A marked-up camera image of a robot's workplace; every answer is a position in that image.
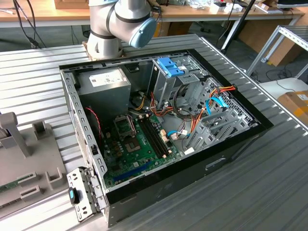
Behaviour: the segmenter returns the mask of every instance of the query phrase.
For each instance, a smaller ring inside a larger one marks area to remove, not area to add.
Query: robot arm
[[[91,34],[88,52],[93,58],[112,59],[122,53],[121,42],[144,47],[153,37],[155,19],[146,0],[90,0]]]

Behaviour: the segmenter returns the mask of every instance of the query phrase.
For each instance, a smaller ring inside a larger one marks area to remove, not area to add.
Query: power cord
[[[75,45],[73,35],[74,35],[75,39],[77,40],[77,44],[79,44],[79,40],[77,39],[77,36],[75,35],[75,32],[74,32],[73,26],[71,26],[71,36],[72,36],[72,42],[73,42],[73,45]]]
[[[216,48],[217,48],[217,46],[218,46],[219,40],[221,40],[222,36],[223,36],[223,35],[227,32],[227,30],[229,29],[229,26],[230,26],[230,24],[231,24],[231,22],[230,22],[230,17],[231,17],[231,14],[232,14],[232,12],[233,12],[234,5],[235,5],[235,1],[233,1],[233,5],[232,5],[232,8],[231,8],[230,14],[229,14],[229,16],[228,16],[227,22],[226,22],[227,24],[225,24],[225,25],[227,25],[227,28],[224,29],[224,30],[221,32],[220,36],[219,36],[218,39],[216,40]]]
[[[27,15],[25,14],[25,12],[22,10],[22,8],[20,7],[19,3],[17,0],[13,0],[13,4],[14,4],[14,7],[15,7],[15,10],[16,10],[16,14],[17,14],[17,17],[18,17],[18,22],[19,22],[19,26],[24,34],[24,36],[27,38],[27,40],[30,42],[31,46],[33,48],[41,48],[39,46],[39,43],[35,40],[35,34],[38,36],[39,40],[42,42],[42,44],[44,45],[44,47],[46,48],[46,45],[45,43],[43,42],[43,40],[41,39],[41,37],[39,36],[39,34],[37,33],[36,31],[36,24],[35,24],[35,17],[34,17],[34,12],[33,12],[33,8],[32,8],[32,5],[30,3],[29,0],[27,0],[27,3],[30,7],[30,10],[31,10],[31,14],[32,14],[32,18],[33,18],[33,24],[34,26],[32,25],[32,23],[30,22],[30,20],[28,19]],[[22,20],[21,20],[21,17],[20,17],[20,13],[19,13],[19,10],[21,11],[21,13],[23,14],[24,18],[28,21],[28,23],[30,24],[30,26],[32,27],[32,29],[34,30],[34,38],[28,36],[24,30],[24,27],[23,27],[23,24],[22,24]]]
[[[162,32],[162,27],[163,27],[163,16],[162,16],[162,9],[161,9],[160,5],[159,5],[159,8],[160,8],[160,11],[159,11],[158,17],[160,16],[160,21],[161,22],[160,22],[160,28],[159,28],[159,33],[158,33],[157,37],[160,36],[160,33]]]
[[[277,85],[280,86],[281,88],[283,88],[283,89],[285,89],[285,90],[291,90],[291,91],[295,92],[295,90],[293,90],[293,89],[289,89],[289,88],[283,87],[282,85],[280,85],[280,84],[278,83],[278,79],[273,80],[273,79],[271,79],[271,78],[269,77],[269,75],[268,75],[269,72],[275,72],[275,71],[277,72],[277,71],[278,71],[277,76],[278,76],[279,79],[292,78],[292,72],[291,72],[290,70],[286,69],[287,65],[285,65],[284,68],[283,68],[282,70],[278,70],[278,69],[276,69],[276,70],[269,70],[269,71],[267,71],[267,72],[265,73],[265,75],[266,75],[266,77],[267,77],[270,81],[276,81]]]

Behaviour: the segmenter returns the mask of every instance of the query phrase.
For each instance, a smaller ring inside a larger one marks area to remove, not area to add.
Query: blue end cap
[[[159,58],[157,62],[163,68],[169,77],[181,76],[184,75],[185,72],[178,69],[177,65],[168,57]]]
[[[71,199],[74,198],[74,192],[73,192],[73,190],[69,191],[69,197],[70,197]]]
[[[129,45],[134,48],[144,47],[153,37],[156,30],[156,21],[153,18],[145,20],[130,38]]]

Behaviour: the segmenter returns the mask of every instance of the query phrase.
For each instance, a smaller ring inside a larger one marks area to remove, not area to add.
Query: connector
[[[164,102],[163,109],[166,110],[168,106],[169,106],[169,103],[168,102]]]
[[[169,141],[166,136],[162,136],[162,140],[164,143],[167,143]]]
[[[176,141],[178,140],[178,137],[177,137],[177,134],[176,133],[173,133],[170,138],[173,140],[173,141]]]
[[[164,129],[161,129],[159,134],[163,137],[163,136],[166,136],[166,131]]]

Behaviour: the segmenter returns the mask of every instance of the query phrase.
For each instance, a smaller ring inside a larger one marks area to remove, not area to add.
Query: motherboard
[[[164,143],[161,135],[164,130],[155,115],[122,118],[125,119],[115,119],[114,126],[104,130],[107,188],[181,157],[170,141]]]

